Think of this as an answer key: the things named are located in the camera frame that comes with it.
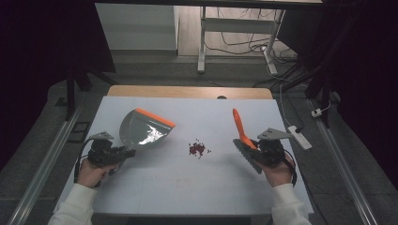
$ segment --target wall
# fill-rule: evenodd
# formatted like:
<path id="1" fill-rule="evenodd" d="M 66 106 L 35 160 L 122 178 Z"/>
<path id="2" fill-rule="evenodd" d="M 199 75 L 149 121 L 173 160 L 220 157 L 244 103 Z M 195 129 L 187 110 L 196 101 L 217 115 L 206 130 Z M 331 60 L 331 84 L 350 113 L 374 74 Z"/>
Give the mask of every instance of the wall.
<path id="1" fill-rule="evenodd" d="M 176 50 L 173 6 L 96 4 L 111 50 Z"/>

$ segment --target black cable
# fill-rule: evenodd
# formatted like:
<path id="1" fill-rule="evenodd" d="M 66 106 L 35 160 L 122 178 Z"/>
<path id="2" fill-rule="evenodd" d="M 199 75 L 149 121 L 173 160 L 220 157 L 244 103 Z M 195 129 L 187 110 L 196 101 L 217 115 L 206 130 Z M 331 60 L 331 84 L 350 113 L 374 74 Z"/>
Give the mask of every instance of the black cable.
<path id="1" fill-rule="evenodd" d="M 249 46 L 250 50 L 252 51 L 252 53 L 262 53 L 264 50 L 262 50 L 263 47 L 267 47 L 267 44 L 256 44 L 256 45 L 252 45 Z"/>
<path id="2" fill-rule="evenodd" d="M 283 82 L 285 82 L 285 80 L 288 78 L 288 77 L 290 77 L 297 69 L 299 69 L 301 67 L 301 65 L 300 64 L 294 64 L 290 69 L 288 69 L 283 75 L 281 75 L 281 77 L 280 77 L 280 79 L 276 82 L 276 83 L 274 83 L 270 88 L 269 88 L 269 90 L 271 91 L 271 92 L 275 92 L 275 90 L 274 90 L 274 87 L 277 85 L 277 84 L 282 84 Z"/>
<path id="3" fill-rule="evenodd" d="M 275 50 L 272 50 L 272 53 L 273 53 L 273 56 L 271 56 L 271 57 L 272 57 L 275 61 L 277 61 L 278 63 L 280 63 L 280 64 L 286 64 L 286 63 L 297 62 L 297 59 L 286 59 L 286 58 L 278 57 L 278 56 L 275 54 Z"/>
<path id="4" fill-rule="evenodd" d="M 244 14 L 243 16 L 245 16 L 245 15 L 247 14 L 247 12 L 249 11 L 249 9 L 246 8 L 244 11 L 246 11 L 246 12 L 245 12 L 245 14 Z M 220 10 L 220 8 L 217 7 L 217 17 L 218 17 L 218 18 L 220 18 L 220 13 L 221 13 L 222 17 L 225 18 L 225 16 L 223 15 L 222 11 Z M 222 33 L 222 41 L 223 41 L 224 44 L 226 44 L 226 45 L 242 45 L 242 44 L 249 44 L 249 47 L 250 47 L 251 42 L 258 42 L 258 41 L 264 41 L 264 40 L 268 40 L 268 39 L 269 39 L 269 37 L 268 37 L 268 38 L 253 40 L 253 36 L 252 36 L 252 39 L 251 39 L 250 41 L 238 42 L 238 43 L 227 43 L 226 40 L 225 40 L 225 38 L 224 38 L 223 32 L 221 32 L 221 33 Z"/>
<path id="5" fill-rule="evenodd" d="M 87 139 L 87 140 L 83 143 L 82 148 L 81 148 L 80 151 L 79 151 L 79 156 L 77 157 L 76 164 L 75 164 L 74 183 L 77 182 L 77 178 L 78 178 L 78 176 L 79 176 L 79 171 L 80 171 L 80 160 L 82 159 L 83 150 L 84 150 L 85 146 L 86 146 L 90 141 L 92 141 L 92 140 L 94 140 L 94 139 Z"/>
<path id="6" fill-rule="evenodd" d="M 284 152 L 286 152 L 292 158 L 293 161 L 292 165 L 292 163 L 290 163 L 285 157 L 282 158 L 282 162 L 286 164 L 286 166 L 289 168 L 290 172 L 292 173 L 292 184 L 294 187 L 298 181 L 298 173 L 296 172 L 296 162 L 293 159 L 293 156 L 288 151 L 284 150 Z"/>
<path id="7" fill-rule="evenodd" d="M 214 83 L 213 81 L 207 81 L 208 83 L 211 83 L 211 84 L 214 84 L 214 85 L 216 85 L 216 86 L 219 86 L 219 87 L 224 87 L 224 86 L 222 86 L 222 85 L 219 85 L 219 84 L 217 84 L 216 82 Z"/>
<path id="8" fill-rule="evenodd" d="M 261 11 L 258 11 L 257 20 L 260 19 L 260 13 L 261 13 Z M 249 41 L 249 44 L 248 44 L 250 50 L 253 50 L 252 47 L 250 46 L 250 44 L 252 44 L 253 38 L 254 38 L 254 34 L 252 34 L 252 37 L 250 38 L 250 41 Z"/>
<path id="9" fill-rule="evenodd" d="M 262 9 L 260 9 L 260 16 L 261 16 L 261 17 L 267 17 L 267 16 L 269 16 L 270 14 L 272 14 L 272 12 L 274 12 L 274 11 L 275 11 L 275 9 L 273 9 L 273 10 L 272 10 L 272 11 L 271 11 L 269 14 L 267 14 L 267 15 L 263 16 L 263 14 L 261 14 L 261 10 L 262 10 Z"/>
<path id="10" fill-rule="evenodd" d="M 226 50 L 222 50 L 222 49 L 213 49 L 213 48 L 209 48 L 206 43 L 205 43 L 206 48 L 210 49 L 210 50 L 214 50 L 214 51 L 220 51 L 220 52 L 224 52 L 224 53 L 231 53 L 231 54 L 245 54 L 245 53 L 251 53 L 252 51 L 247 51 L 247 52 L 228 52 Z"/>
<path id="11" fill-rule="evenodd" d="M 286 51 L 289 51 L 289 50 L 292 50 L 292 49 L 288 48 L 288 49 L 285 49 L 285 50 L 280 51 L 280 52 L 279 52 L 279 56 L 277 56 L 278 59 L 280 59 L 280 60 L 287 60 L 287 61 L 289 61 L 289 60 L 294 60 L 294 61 L 296 62 L 296 61 L 297 61 L 297 58 L 296 58 L 296 57 L 282 57 L 282 53 L 283 53 L 283 52 L 286 52 Z"/>
<path id="12" fill-rule="evenodd" d="M 296 67 L 296 66 L 297 66 L 297 64 L 295 64 L 295 65 L 293 65 L 292 67 L 290 67 L 285 73 L 283 73 L 283 74 L 281 75 L 281 77 L 284 76 L 286 73 L 290 72 L 290 70 L 293 69 L 293 68 Z M 262 82 L 257 82 L 257 83 L 255 83 L 255 84 L 252 86 L 252 88 L 255 88 L 255 86 L 257 86 L 258 84 L 261 84 L 261 83 L 268 83 L 268 82 L 270 82 L 270 81 L 272 81 L 272 80 L 275 80 L 275 79 L 276 79 L 275 77 L 272 77 L 271 79 L 268 79 L 268 80 L 265 80 L 265 81 L 262 81 Z"/>
<path id="13" fill-rule="evenodd" d="M 290 105 L 292 106 L 293 112 L 295 113 L 297 119 L 298 119 L 299 122 L 300 122 L 300 127 L 298 127 L 297 130 L 296 130 L 297 133 L 300 133 L 300 132 L 304 129 L 305 124 L 304 124 L 304 122 L 302 121 L 301 117 L 299 116 L 298 111 L 296 110 L 296 107 L 293 105 L 293 103 L 292 103 L 292 101 L 290 100 L 290 97 L 287 95 L 287 93 L 286 93 L 286 98 L 287 98 L 287 100 L 289 101 Z"/>

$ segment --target cable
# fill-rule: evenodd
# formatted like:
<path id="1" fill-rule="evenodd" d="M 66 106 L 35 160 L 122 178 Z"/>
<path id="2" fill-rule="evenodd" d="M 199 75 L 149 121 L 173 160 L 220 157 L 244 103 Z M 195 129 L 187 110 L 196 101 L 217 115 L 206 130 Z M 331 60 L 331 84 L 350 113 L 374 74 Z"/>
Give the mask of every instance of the cable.
<path id="1" fill-rule="evenodd" d="M 281 77 L 283 77 L 284 79 L 287 79 L 288 77 L 290 77 L 297 69 L 299 69 L 300 65 L 299 64 L 295 64 L 293 65 L 290 69 L 288 69 Z M 281 84 L 283 81 L 278 80 L 276 83 L 274 83 L 269 89 L 271 92 L 276 92 L 274 90 L 274 87 L 277 84 Z"/>
<path id="2" fill-rule="evenodd" d="M 216 82 L 214 83 L 213 81 L 207 81 L 208 83 L 211 83 L 211 84 L 214 84 L 214 85 L 216 85 L 216 86 L 219 86 L 219 87 L 223 87 L 222 85 L 219 85 L 219 84 L 217 84 Z"/>
<path id="3" fill-rule="evenodd" d="M 260 13 L 261 13 L 261 11 L 258 11 L 257 21 L 258 21 L 258 19 L 260 19 Z M 254 34 L 252 34 L 252 38 L 250 38 L 250 42 L 249 42 L 249 49 L 251 49 L 252 51 L 253 51 L 253 49 L 252 49 L 252 47 L 250 46 L 250 44 L 252 44 L 253 38 L 254 38 Z"/>
<path id="4" fill-rule="evenodd" d="M 249 8 L 244 9 L 243 12 L 244 12 L 245 14 L 242 15 L 242 16 L 240 16 L 239 19 L 242 18 L 243 16 L 245 16 L 245 15 L 247 14 L 248 11 L 249 11 Z M 220 13 L 221 13 L 222 17 L 225 18 L 225 16 L 223 15 L 222 11 L 220 10 L 220 8 L 217 7 L 217 17 L 218 17 L 218 18 L 220 18 Z M 269 37 L 268 37 L 268 38 L 253 40 L 253 36 L 252 36 L 252 39 L 251 39 L 250 41 L 238 42 L 238 43 L 227 43 L 226 40 L 225 40 L 225 38 L 224 38 L 223 32 L 221 32 L 221 33 L 222 33 L 222 41 L 224 42 L 224 44 L 226 44 L 226 45 L 242 45 L 242 44 L 249 44 L 249 48 L 250 48 L 250 44 L 251 44 L 252 42 L 264 41 L 264 40 L 268 40 L 268 39 L 269 39 Z"/>
<path id="5" fill-rule="evenodd" d="M 298 181 L 298 173 L 296 172 L 296 162 L 295 162 L 295 160 L 294 160 L 292 154 L 290 154 L 290 153 L 289 153 L 288 151 L 286 151 L 285 149 L 284 149 L 284 152 L 287 153 L 287 154 L 290 156 L 290 158 L 292 158 L 292 161 L 293 161 L 293 165 L 292 165 L 292 163 L 290 163 L 290 162 L 286 159 L 286 157 L 283 158 L 284 164 L 286 164 L 286 166 L 290 169 L 290 172 L 292 173 L 292 184 L 293 184 L 293 187 L 294 187 L 294 186 L 296 185 L 297 181 Z"/>
<path id="6" fill-rule="evenodd" d="M 267 17 L 267 16 L 269 16 L 270 14 L 272 14 L 272 12 L 274 12 L 274 11 L 275 11 L 275 9 L 273 9 L 273 10 L 272 10 L 272 11 L 271 11 L 269 14 L 267 14 L 267 15 L 263 16 L 263 14 L 261 14 L 261 10 L 262 10 L 262 9 L 260 9 L 260 16 L 261 16 L 261 17 Z"/>
<path id="7" fill-rule="evenodd" d="M 272 76 L 272 75 L 271 75 L 271 72 L 269 71 L 269 68 L 268 68 L 268 67 L 267 67 L 267 71 L 268 71 L 269 77 L 271 77 L 271 78 L 273 78 L 273 79 L 280 80 L 280 81 L 286 81 L 286 82 L 292 82 L 292 80 L 287 80 L 287 79 L 284 79 L 284 78 L 278 78 L 278 77 Z"/>
<path id="8" fill-rule="evenodd" d="M 296 66 L 297 66 L 297 64 L 295 64 L 295 65 L 293 65 L 292 67 L 290 67 L 284 74 L 281 75 L 281 77 L 284 76 L 285 74 L 289 73 L 290 70 L 292 70 L 292 69 L 295 68 Z M 265 80 L 265 81 L 257 82 L 257 83 L 255 83 L 255 84 L 252 86 L 252 88 L 255 88 L 255 86 L 257 86 L 258 84 L 261 84 L 261 83 L 268 83 L 268 82 L 270 82 L 271 80 Z"/>
<path id="9" fill-rule="evenodd" d="M 248 8 L 245 8 L 245 9 L 243 9 L 242 13 L 244 13 L 244 14 L 243 14 L 243 15 L 241 15 L 240 17 L 238 17 L 238 19 L 240 19 L 240 18 L 242 18 L 242 17 L 246 16 L 246 14 L 248 14 L 248 11 L 249 11 L 249 9 L 248 9 Z"/>
<path id="10" fill-rule="evenodd" d="M 279 58 L 279 59 L 282 59 L 282 60 L 295 60 L 295 61 L 297 61 L 297 57 L 282 57 L 282 53 L 284 53 L 284 52 L 286 52 L 286 51 L 289 51 L 289 50 L 292 50 L 292 49 L 288 48 L 288 49 L 285 49 L 285 50 L 280 51 L 280 52 L 279 52 L 278 58 Z"/>
<path id="11" fill-rule="evenodd" d="M 299 69 L 301 66 L 299 67 L 294 67 L 288 74 L 286 74 L 285 76 L 283 76 L 285 79 L 289 78 L 290 76 L 293 75 L 293 73 Z M 301 76 L 303 76 L 305 72 L 300 72 L 298 75 L 296 75 L 296 78 L 299 78 Z M 278 92 L 278 89 L 276 89 L 277 85 L 281 85 L 281 83 L 284 83 L 284 81 L 277 81 L 276 83 L 274 83 L 269 89 L 272 93 Z"/>
<path id="12" fill-rule="evenodd" d="M 298 118 L 298 120 L 299 120 L 299 122 L 300 122 L 300 124 L 301 124 L 301 126 L 298 127 L 298 128 L 296 129 L 296 132 L 297 132 L 297 133 L 300 133 L 300 132 L 304 129 L 305 124 L 304 124 L 304 122 L 302 121 L 301 117 L 299 116 L 299 113 L 297 112 L 296 107 L 293 105 L 293 103 L 292 103 L 292 101 L 290 100 L 290 97 L 287 95 L 287 93 L 286 93 L 286 98 L 287 98 L 287 100 L 289 101 L 290 105 L 292 106 L 293 112 L 295 113 L 296 117 Z"/>
<path id="13" fill-rule="evenodd" d="M 87 140 L 83 143 L 82 148 L 81 148 L 80 151 L 79 151 L 79 156 L 77 157 L 76 164 L 75 164 L 75 170 L 74 170 L 74 183 L 77 182 L 77 178 L 78 178 L 78 176 L 79 176 L 79 171 L 80 171 L 80 160 L 82 159 L 83 150 L 84 150 L 85 146 L 86 146 L 90 141 L 92 141 L 92 140 L 94 140 L 94 139 L 87 139 Z"/>
<path id="14" fill-rule="evenodd" d="M 289 123 L 289 121 L 287 121 L 286 115 L 284 114 L 284 108 L 283 108 L 283 102 L 282 102 L 282 84 L 281 84 L 281 86 L 280 86 L 280 95 L 279 95 L 279 98 L 280 98 L 280 100 L 281 100 L 281 108 L 282 108 L 283 118 L 284 118 L 284 120 L 286 121 L 286 123 L 287 123 L 290 127 L 292 127 L 292 125 Z"/>
<path id="15" fill-rule="evenodd" d="M 251 49 L 251 51 L 253 53 L 260 53 L 260 52 L 262 53 L 264 51 L 263 47 L 267 47 L 267 45 L 268 45 L 267 43 L 265 43 L 265 44 L 256 44 L 256 45 L 252 45 L 252 46 L 249 45 L 249 48 Z"/>
<path id="16" fill-rule="evenodd" d="M 280 98 L 280 102 L 281 102 L 281 108 L 282 108 L 283 118 L 284 118 L 284 120 L 286 121 L 286 123 L 287 123 L 290 127 L 292 127 L 292 125 L 291 125 L 291 124 L 289 123 L 289 121 L 287 120 L 286 115 L 284 114 L 284 107 L 283 107 L 283 100 L 282 100 L 282 86 L 283 86 L 283 85 L 281 84 L 280 89 L 279 89 L 279 90 L 280 90 L 279 98 Z M 290 100 L 290 98 L 289 98 L 289 96 L 288 96 L 287 94 L 286 94 L 286 98 L 287 98 L 287 100 L 289 101 L 290 105 L 292 106 L 293 112 L 295 113 L 297 119 L 299 120 L 300 127 L 298 127 L 298 128 L 296 129 L 296 132 L 297 132 L 297 133 L 300 133 L 300 132 L 304 129 L 305 124 L 304 124 L 304 122 L 302 121 L 301 117 L 299 116 L 299 113 L 297 112 L 295 106 L 293 105 L 292 101 Z"/>
<path id="17" fill-rule="evenodd" d="M 328 106 L 327 108 L 325 108 L 325 109 L 321 110 L 321 112 L 323 112 L 323 111 L 327 110 L 329 107 L 330 107 L 330 100 L 329 100 L 329 106 Z"/>
<path id="18" fill-rule="evenodd" d="M 296 59 L 296 58 L 295 58 L 295 59 L 286 59 L 286 58 L 278 57 L 278 56 L 275 54 L 275 50 L 273 50 L 273 49 L 272 49 L 272 53 L 273 53 L 273 56 L 271 56 L 272 59 L 274 59 L 275 61 L 277 61 L 277 62 L 280 63 L 280 64 L 286 64 L 286 63 L 291 63 L 291 62 L 297 62 L 297 59 Z"/>
<path id="19" fill-rule="evenodd" d="M 222 49 L 213 49 L 213 48 L 209 48 L 206 43 L 205 46 L 210 49 L 210 50 L 214 50 L 214 51 L 220 51 L 220 52 L 224 52 L 224 53 L 231 53 L 231 54 L 245 54 L 245 53 L 251 53 L 252 51 L 247 51 L 247 52 L 228 52 L 226 50 L 222 50 Z"/>

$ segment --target floor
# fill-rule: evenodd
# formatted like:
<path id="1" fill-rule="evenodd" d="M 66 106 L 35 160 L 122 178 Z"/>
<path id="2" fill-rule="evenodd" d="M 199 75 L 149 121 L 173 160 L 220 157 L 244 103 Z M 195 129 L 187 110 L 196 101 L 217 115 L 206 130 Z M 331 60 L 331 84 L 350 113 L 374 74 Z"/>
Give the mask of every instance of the floor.
<path id="1" fill-rule="evenodd" d="M 226 8 L 207 7 L 207 18 L 226 18 L 240 20 L 273 21 L 275 10 L 257 8 Z M 200 43 L 200 8 L 178 7 L 179 37 L 178 55 L 198 55 Z M 268 43 L 269 35 L 206 32 L 205 43 L 208 46 L 206 55 L 211 56 L 262 56 L 260 46 Z M 273 49 L 276 52 L 287 50 L 288 47 L 277 41 Z M 293 51 L 285 51 L 283 56 L 293 56 Z"/>
<path id="2" fill-rule="evenodd" d="M 197 10 L 195 7 L 188 9 L 192 10 L 191 13 L 187 12 L 191 15 L 196 13 Z M 180 29 L 183 29 L 182 20 L 180 26 Z M 180 43 L 184 41 L 184 37 L 181 34 L 179 37 Z M 221 35 L 214 35 L 219 36 L 219 42 L 214 40 L 216 38 L 213 39 L 208 36 L 207 44 L 214 45 L 217 48 L 225 47 L 223 42 L 221 42 Z M 240 37 L 240 40 L 228 39 L 231 42 L 246 40 L 246 35 Z M 188 46 L 197 46 L 193 44 L 197 41 L 193 40 L 193 38 L 186 38 L 186 41 L 190 43 Z M 242 49 L 228 50 L 245 51 L 247 48 L 247 46 L 243 46 Z M 258 83 L 255 87 L 270 88 L 278 81 L 268 75 L 264 66 L 264 58 L 261 56 L 256 57 L 258 55 L 256 53 L 248 57 L 212 55 L 207 59 L 206 73 L 199 75 L 196 72 L 197 58 L 195 58 L 195 53 L 197 48 L 192 47 L 191 50 L 187 48 L 184 52 L 182 52 L 182 49 L 184 48 L 180 47 L 180 56 L 153 52 L 113 52 L 116 74 L 109 74 L 109 76 L 122 84 L 138 85 L 254 87 Z M 292 64 L 277 64 L 276 66 L 283 74 Z M 90 92 L 80 92 L 76 89 L 77 100 L 86 99 L 84 109 L 77 120 L 79 123 L 89 124 L 93 121 L 101 98 L 106 95 L 110 87 L 108 83 L 99 80 L 95 76 L 89 75 L 89 79 L 93 83 L 93 88 Z M 295 142 L 291 142 L 301 173 L 306 179 L 308 193 L 315 210 L 315 213 L 310 215 L 310 221 L 313 224 L 364 224 L 354 199 L 347 190 L 344 180 L 336 167 L 336 162 L 333 160 L 331 152 L 321 135 L 317 122 L 310 115 L 311 106 L 308 103 L 308 99 L 303 95 L 305 85 L 307 83 L 289 90 L 282 96 L 278 92 L 279 86 L 276 85 L 273 96 L 280 106 L 280 111 L 284 112 L 286 126 L 289 124 L 304 124 L 305 129 L 302 132 L 313 145 L 312 150 L 302 151 Z M 59 102 L 62 102 L 62 98 L 65 97 L 65 82 L 55 84 L 49 90 L 48 101 L 41 116 L 12 160 L 0 172 L 0 224 L 6 224 L 9 221 L 10 216 L 62 126 L 66 108 Z M 312 103 L 316 105 L 318 103 L 317 99 L 313 99 Z M 398 220 L 398 192 L 366 147 L 337 113 L 337 106 L 338 100 L 334 98 L 329 108 L 330 130 L 339 144 L 344 158 L 367 202 L 371 206 L 378 224 L 396 224 Z M 80 142 L 81 138 L 84 138 L 83 133 L 69 134 L 69 140 L 63 146 L 61 155 L 55 162 L 55 166 L 25 224 L 46 224 L 52 215 L 57 198 L 74 164 L 77 154 L 76 150 L 82 144 Z M 257 225 L 267 224 L 268 217 L 237 220 L 241 222 L 240 224 Z M 190 223 L 187 220 L 183 222 L 181 220 L 177 221 L 172 217 L 128 219 L 127 217 L 109 217 L 104 215 L 93 216 L 93 224 L 153 225 L 159 224 L 160 221 L 162 224 Z M 199 221 L 211 224 L 214 219 L 199 219 Z M 217 224 L 231 224 L 231 221 L 230 219 L 217 220 Z"/>

